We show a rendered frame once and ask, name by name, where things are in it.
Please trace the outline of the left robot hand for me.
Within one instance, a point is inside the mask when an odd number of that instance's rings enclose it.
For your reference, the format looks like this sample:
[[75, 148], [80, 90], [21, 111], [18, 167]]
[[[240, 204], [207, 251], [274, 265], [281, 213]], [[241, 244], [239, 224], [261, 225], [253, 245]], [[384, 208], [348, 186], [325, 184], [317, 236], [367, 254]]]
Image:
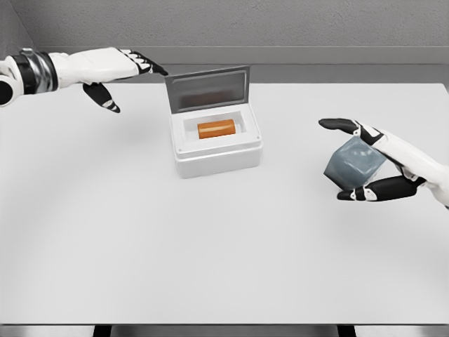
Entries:
[[105, 87], [106, 83], [146, 73], [168, 76], [168, 72], [161, 65], [130, 49], [110, 47], [82, 51], [69, 55], [67, 60], [68, 73], [61, 77], [60, 85], [81, 83], [89, 98], [115, 113], [119, 113], [120, 108]]

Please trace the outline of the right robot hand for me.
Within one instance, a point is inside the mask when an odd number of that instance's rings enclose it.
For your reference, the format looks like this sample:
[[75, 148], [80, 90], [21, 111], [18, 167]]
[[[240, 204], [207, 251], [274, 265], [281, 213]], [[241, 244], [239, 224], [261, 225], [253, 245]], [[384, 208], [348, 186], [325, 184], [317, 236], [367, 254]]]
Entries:
[[390, 201], [414, 196], [419, 187], [429, 188], [428, 174], [431, 173], [433, 165], [439, 162], [410, 143], [392, 133], [353, 119], [320, 119], [319, 125], [359, 137], [393, 162], [401, 172], [396, 177], [383, 178], [352, 190], [341, 191], [337, 194], [339, 200]]

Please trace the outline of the translucent grey cube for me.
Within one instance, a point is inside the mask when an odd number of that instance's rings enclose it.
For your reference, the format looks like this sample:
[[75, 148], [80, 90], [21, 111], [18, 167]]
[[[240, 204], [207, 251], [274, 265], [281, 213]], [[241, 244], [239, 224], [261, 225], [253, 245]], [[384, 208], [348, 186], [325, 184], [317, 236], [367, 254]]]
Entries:
[[386, 161], [375, 148], [352, 137], [331, 156], [323, 174], [341, 190], [368, 184]]

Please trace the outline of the grey hinged box lid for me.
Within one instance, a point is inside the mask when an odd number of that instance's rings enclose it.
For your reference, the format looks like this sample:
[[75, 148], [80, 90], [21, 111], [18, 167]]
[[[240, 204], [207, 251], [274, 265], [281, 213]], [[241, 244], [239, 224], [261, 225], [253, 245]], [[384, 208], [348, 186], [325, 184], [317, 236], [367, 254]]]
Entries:
[[249, 101], [250, 66], [167, 76], [165, 83], [172, 114], [240, 105]]

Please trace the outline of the orange cylinder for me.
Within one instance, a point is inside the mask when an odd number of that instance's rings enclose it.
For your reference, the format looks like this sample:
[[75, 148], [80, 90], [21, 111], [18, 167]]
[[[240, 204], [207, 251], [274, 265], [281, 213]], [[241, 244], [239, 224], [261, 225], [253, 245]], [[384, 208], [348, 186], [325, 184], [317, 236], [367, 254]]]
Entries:
[[197, 125], [197, 130], [200, 139], [229, 136], [236, 133], [233, 119], [200, 123]]

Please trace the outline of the white box base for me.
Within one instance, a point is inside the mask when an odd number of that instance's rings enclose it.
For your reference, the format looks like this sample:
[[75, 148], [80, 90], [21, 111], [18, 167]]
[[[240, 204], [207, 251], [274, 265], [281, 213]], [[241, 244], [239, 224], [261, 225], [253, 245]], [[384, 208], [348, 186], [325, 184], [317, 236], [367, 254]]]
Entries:
[[[198, 125], [231, 119], [236, 133], [200, 139]], [[181, 178], [246, 169], [260, 164], [262, 135], [248, 104], [170, 116], [176, 168]]]

